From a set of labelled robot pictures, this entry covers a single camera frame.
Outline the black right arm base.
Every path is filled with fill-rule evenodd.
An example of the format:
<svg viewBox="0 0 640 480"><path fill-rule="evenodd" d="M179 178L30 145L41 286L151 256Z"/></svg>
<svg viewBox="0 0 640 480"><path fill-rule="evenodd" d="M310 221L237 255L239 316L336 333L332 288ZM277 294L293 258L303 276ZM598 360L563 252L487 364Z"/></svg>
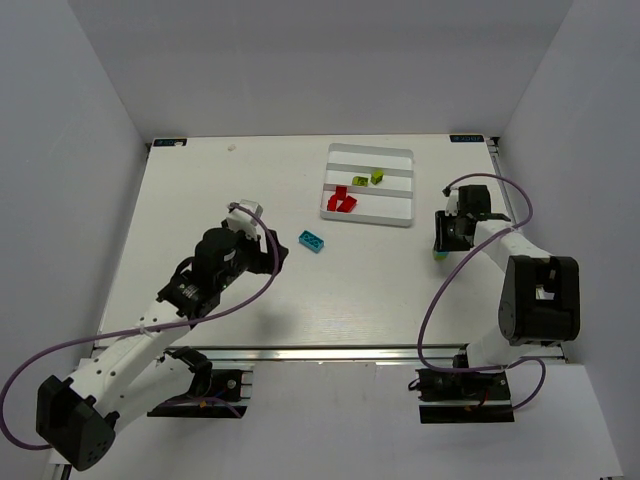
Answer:
<svg viewBox="0 0 640 480"><path fill-rule="evenodd" d="M408 384L425 403L444 402L478 408L488 402L508 401L510 392L503 373L445 373L419 369Z"/></svg>

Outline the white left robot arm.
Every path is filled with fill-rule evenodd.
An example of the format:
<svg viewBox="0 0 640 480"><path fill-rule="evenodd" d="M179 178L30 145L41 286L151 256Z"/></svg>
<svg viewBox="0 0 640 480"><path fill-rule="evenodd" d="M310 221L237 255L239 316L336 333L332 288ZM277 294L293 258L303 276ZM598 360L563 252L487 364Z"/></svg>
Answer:
<svg viewBox="0 0 640 480"><path fill-rule="evenodd" d="M136 329L119 333L91 362L38 388L36 431L74 469L96 465L116 436L138 417L176 397L205 396L213 366L176 340L218 307L222 293L242 274L274 278L289 251L276 231L252 220L226 219L206 231L182 260Z"/></svg>

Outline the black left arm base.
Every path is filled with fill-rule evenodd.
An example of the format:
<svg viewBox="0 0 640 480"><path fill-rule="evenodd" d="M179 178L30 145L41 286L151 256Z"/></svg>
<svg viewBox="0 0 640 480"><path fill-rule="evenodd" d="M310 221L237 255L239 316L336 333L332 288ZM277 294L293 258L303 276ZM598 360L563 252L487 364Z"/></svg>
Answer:
<svg viewBox="0 0 640 480"><path fill-rule="evenodd" d="M186 364L193 374L186 393L166 400L158 409L184 409L185 416L196 418L237 418L241 419L245 407L237 407L242 400L243 370L216 369L212 361L203 353L191 347L181 347L170 351L172 359Z"/></svg>

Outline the red lego brick small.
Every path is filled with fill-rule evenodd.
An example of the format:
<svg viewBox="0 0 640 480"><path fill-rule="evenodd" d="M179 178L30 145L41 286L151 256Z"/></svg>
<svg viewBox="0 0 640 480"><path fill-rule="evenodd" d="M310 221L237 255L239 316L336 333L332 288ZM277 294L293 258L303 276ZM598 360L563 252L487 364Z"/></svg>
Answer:
<svg viewBox="0 0 640 480"><path fill-rule="evenodd" d="M345 199L347 196L347 187L337 186L335 189L335 195L338 199Z"/></svg>

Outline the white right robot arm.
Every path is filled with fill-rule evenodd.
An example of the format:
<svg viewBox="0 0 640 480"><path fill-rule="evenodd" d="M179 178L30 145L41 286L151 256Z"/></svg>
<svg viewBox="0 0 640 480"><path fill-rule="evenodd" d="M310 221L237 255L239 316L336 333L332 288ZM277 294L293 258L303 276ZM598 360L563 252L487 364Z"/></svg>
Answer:
<svg viewBox="0 0 640 480"><path fill-rule="evenodd" d="M445 191L435 213L434 253L483 253L504 273L497 324L461 350L453 366L506 367L539 347L576 340L581 327L578 262L529 241L510 218L492 210L484 185Z"/></svg>

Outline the green lego brick square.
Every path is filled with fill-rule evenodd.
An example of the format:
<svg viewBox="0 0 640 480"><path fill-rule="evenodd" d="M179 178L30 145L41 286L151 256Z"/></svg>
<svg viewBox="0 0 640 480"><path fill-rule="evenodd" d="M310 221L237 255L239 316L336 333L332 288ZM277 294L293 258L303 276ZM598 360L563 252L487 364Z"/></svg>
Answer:
<svg viewBox="0 0 640 480"><path fill-rule="evenodd" d="M384 172L382 170L376 170L371 174L370 180L374 185L379 184L384 178Z"/></svg>

